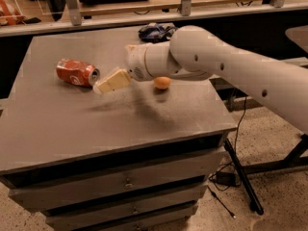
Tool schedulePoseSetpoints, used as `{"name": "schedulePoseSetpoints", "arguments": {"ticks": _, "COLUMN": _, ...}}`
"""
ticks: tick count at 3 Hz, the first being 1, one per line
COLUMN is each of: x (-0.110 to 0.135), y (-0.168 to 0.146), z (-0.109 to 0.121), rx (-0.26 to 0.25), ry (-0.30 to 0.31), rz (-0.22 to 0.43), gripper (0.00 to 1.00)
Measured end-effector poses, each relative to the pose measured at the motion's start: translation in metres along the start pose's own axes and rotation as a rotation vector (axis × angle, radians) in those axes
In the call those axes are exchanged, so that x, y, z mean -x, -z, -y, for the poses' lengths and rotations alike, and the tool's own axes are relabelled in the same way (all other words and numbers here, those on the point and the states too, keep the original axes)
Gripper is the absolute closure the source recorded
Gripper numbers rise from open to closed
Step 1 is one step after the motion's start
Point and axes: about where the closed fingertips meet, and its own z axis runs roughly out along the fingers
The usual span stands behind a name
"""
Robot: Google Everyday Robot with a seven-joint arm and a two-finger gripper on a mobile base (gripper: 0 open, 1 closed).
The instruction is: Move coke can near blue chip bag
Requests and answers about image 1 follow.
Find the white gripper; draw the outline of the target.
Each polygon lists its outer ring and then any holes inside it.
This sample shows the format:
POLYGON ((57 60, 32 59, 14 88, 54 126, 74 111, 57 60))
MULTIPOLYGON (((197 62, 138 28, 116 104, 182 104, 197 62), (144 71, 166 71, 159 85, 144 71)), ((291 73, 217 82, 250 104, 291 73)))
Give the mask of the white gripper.
POLYGON ((125 88, 130 85, 131 77, 136 81, 150 81, 156 77, 173 78, 181 66, 169 52, 169 42, 128 44, 126 49, 126 69, 118 69, 98 80, 93 85, 97 94, 125 88))

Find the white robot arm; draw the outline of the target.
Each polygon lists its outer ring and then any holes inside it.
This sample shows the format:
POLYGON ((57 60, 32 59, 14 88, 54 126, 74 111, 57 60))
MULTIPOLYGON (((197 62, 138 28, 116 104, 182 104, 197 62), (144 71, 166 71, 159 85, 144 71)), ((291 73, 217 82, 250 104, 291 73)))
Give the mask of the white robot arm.
POLYGON ((307 68, 237 48, 196 26, 178 29, 169 41, 126 50, 126 67, 97 81, 95 92, 117 90, 132 80, 197 81, 217 75, 308 134, 307 68))

